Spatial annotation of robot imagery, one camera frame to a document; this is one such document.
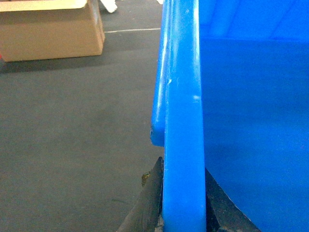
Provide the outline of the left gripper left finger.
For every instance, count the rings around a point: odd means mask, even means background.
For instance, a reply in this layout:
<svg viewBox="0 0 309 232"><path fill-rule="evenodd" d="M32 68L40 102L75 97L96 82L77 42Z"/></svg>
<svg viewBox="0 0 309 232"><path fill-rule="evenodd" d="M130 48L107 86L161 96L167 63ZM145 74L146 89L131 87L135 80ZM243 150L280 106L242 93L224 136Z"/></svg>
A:
<svg viewBox="0 0 309 232"><path fill-rule="evenodd" d="M121 223L118 232L162 232L164 221L162 218L164 161L159 157L144 180L144 186L136 203Z"/></svg>

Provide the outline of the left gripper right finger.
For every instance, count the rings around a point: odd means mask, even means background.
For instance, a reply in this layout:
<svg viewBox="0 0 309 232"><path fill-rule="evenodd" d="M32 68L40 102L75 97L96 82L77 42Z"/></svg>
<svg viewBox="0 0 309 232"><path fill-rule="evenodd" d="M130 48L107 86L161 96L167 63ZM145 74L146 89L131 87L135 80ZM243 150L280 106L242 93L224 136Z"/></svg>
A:
<svg viewBox="0 0 309 232"><path fill-rule="evenodd" d="M223 191L208 170L206 179L206 231L259 232L260 229L243 214Z"/></svg>

